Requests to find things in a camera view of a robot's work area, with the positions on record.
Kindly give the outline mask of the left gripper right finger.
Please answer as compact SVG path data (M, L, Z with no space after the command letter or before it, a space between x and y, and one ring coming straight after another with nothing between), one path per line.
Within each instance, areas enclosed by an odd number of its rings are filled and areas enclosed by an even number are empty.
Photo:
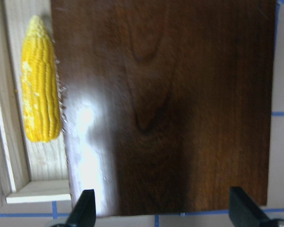
M235 227L274 226L274 221L240 187L229 190L229 218Z

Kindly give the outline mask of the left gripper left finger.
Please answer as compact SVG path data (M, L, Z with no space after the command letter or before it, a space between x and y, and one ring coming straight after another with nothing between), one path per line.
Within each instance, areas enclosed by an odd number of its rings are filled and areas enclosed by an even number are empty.
M94 227L96 204L94 190L84 190L66 220L67 227Z

